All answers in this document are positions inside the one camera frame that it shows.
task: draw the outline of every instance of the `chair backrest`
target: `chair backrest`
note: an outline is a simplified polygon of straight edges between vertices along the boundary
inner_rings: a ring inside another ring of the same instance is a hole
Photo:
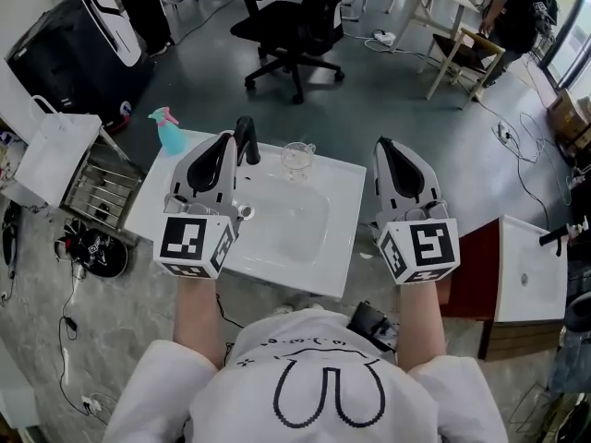
[[[334,27],[334,12],[341,0],[303,0],[308,24],[307,51],[324,54],[343,37],[343,29]]]

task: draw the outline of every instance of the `white box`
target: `white box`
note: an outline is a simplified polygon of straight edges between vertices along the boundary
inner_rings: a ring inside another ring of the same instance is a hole
[[[155,236],[153,259],[178,277],[217,279],[236,240],[229,217],[166,213]]]
[[[391,221],[378,248],[397,284],[438,281],[460,265],[455,219]]]

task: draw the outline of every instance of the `black office chair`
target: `black office chair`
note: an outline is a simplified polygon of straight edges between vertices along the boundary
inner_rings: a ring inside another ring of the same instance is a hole
[[[258,1],[261,0],[244,0],[249,17],[235,24],[230,32],[238,38],[259,42],[261,58],[271,54],[277,59],[246,77],[248,89],[255,87],[255,78],[283,67],[283,71],[291,72],[294,78],[297,89],[294,103],[302,103],[304,93],[298,65],[325,67],[335,71],[337,82],[344,79],[339,66],[309,57],[327,53],[343,37],[339,18],[338,26],[334,26],[334,12],[341,0],[302,0],[301,4],[278,1],[261,10]]]

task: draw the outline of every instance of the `person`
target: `person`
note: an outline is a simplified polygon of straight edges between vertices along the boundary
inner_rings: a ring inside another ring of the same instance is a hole
[[[492,0],[479,32],[504,48],[505,53],[488,76],[485,88],[493,85],[513,61],[532,50],[540,28],[539,21],[545,19],[556,25],[557,14],[556,0]],[[476,55],[485,59],[491,53],[481,48]]]
[[[435,283],[403,286],[400,312],[398,366],[318,307],[248,325],[224,366],[215,282],[180,279],[174,340],[140,359],[103,442],[506,442],[476,361],[445,355]]]
[[[171,43],[170,27],[160,0],[121,0],[133,29],[146,42],[146,52],[164,54]]]

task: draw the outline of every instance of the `spray bottle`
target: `spray bottle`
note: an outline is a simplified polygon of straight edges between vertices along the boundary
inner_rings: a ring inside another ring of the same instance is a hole
[[[185,135],[178,128],[178,121],[170,114],[170,108],[159,108],[148,118],[156,120],[160,142],[168,154],[174,156],[185,150],[187,144]]]

